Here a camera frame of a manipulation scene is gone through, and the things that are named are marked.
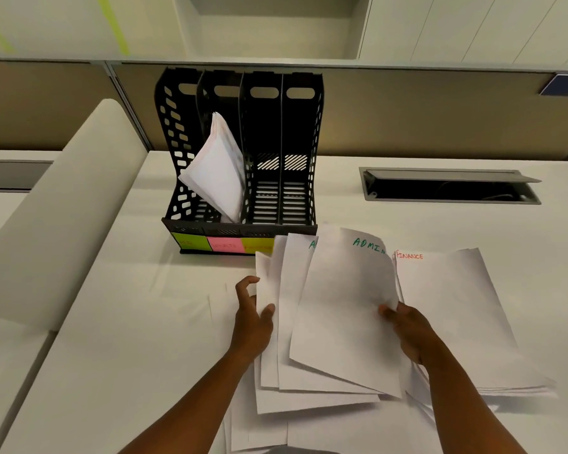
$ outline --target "yellow sticky note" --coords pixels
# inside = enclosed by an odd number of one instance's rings
[[[212,252],[212,248],[208,243],[206,236],[180,234],[178,232],[172,232],[171,234],[183,250],[204,250],[207,252]]]
[[[242,237],[242,245],[246,253],[271,253],[274,251],[273,237]]]

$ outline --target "black file organizer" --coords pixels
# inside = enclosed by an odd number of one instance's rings
[[[249,254],[270,251],[277,235],[316,234],[322,75],[167,68],[154,101],[177,176],[204,145],[213,112],[227,122],[245,161],[242,223],[221,223],[220,213],[177,179],[162,222],[182,253]]]

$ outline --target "person's left hand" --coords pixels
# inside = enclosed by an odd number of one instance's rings
[[[275,305],[265,307],[261,315],[257,313],[257,297],[248,295],[248,286],[257,283],[258,277],[249,275],[235,285],[240,307],[235,314],[234,334],[229,351],[250,365],[265,350],[274,324],[271,320]]]

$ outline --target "person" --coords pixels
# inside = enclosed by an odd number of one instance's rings
[[[121,454],[208,453],[238,382],[271,337],[275,306],[268,305],[259,315],[256,297],[248,294],[248,286],[257,282],[258,277],[248,276],[235,286],[240,304],[227,353]],[[420,312],[399,303],[396,311],[380,305],[379,314],[393,325],[401,350],[429,373],[444,454],[525,454]]]

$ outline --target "forearm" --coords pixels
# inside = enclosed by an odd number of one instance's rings
[[[164,416],[121,454],[205,454],[248,361],[228,352]]]
[[[444,454],[525,454],[446,345],[439,343],[428,357],[425,367]]]

